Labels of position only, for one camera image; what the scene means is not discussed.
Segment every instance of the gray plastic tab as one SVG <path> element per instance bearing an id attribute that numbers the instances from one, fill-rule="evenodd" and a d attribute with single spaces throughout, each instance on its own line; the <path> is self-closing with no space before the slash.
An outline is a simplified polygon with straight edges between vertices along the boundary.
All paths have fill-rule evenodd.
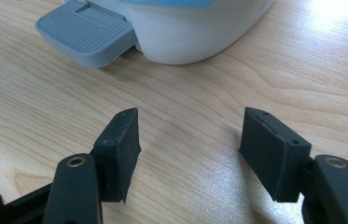
<path id="1" fill-rule="evenodd" d="M 123 16 L 78 1 L 52 10 L 36 22 L 36 29 L 52 47 L 89 68 L 111 63 L 137 42 Z"/>

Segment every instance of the white device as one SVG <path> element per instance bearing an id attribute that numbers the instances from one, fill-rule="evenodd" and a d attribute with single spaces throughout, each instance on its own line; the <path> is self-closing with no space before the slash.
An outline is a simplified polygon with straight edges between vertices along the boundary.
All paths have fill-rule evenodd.
<path id="1" fill-rule="evenodd" d="M 69 58 L 95 68 L 135 45 L 154 63 L 195 63 L 239 39 L 273 0 L 63 0 L 36 28 Z"/>

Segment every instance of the screw hole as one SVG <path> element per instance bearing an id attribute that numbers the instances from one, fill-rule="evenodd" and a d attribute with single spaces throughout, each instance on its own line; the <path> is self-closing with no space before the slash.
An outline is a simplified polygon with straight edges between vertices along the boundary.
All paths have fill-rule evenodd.
<path id="1" fill-rule="evenodd" d="M 70 159 L 66 165 L 69 167 L 78 167 L 84 164 L 84 162 L 86 162 L 86 159 L 84 159 L 83 157 L 74 157 L 72 159 Z"/>
<path id="2" fill-rule="evenodd" d="M 345 163 L 345 161 L 342 161 L 340 159 L 336 159 L 334 157 L 327 157 L 327 158 L 325 158 L 325 161 L 327 162 L 327 164 L 334 166 L 336 168 L 343 169 L 343 168 L 347 167 L 347 164 Z"/>

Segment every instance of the wood grain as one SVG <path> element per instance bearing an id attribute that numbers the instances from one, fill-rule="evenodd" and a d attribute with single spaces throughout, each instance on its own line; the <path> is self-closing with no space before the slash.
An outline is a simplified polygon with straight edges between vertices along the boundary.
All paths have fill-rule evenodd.
<path id="1" fill-rule="evenodd" d="M 0 0 L 0 194 L 48 184 L 63 158 L 89 152 L 120 110 L 138 107 L 140 155 L 126 205 L 109 223 L 301 223 L 238 153 L 244 108 L 273 113 L 348 159 L 348 1 L 276 0 L 240 40 L 200 63 L 148 62 L 130 49 L 102 69 L 50 47 L 35 21 L 58 0 Z"/>

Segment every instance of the table surface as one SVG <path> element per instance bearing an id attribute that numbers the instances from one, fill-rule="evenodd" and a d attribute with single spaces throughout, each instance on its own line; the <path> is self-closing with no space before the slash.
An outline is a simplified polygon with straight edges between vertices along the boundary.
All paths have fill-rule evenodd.
<path id="1" fill-rule="evenodd" d="M 38 189 L 63 158 L 89 152 L 137 107 L 142 153 L 128 201 L 108 223 L 301 223 L 239 154 L 244 108 L 269 111 L 348 160 L 348 0 L 276 0 L 242 38 L 199 63 L 148 62 L 130 49 L 101 69 L 50 47 L 35 21 L 59 0 L 0 0 L 0 194 Z"/>

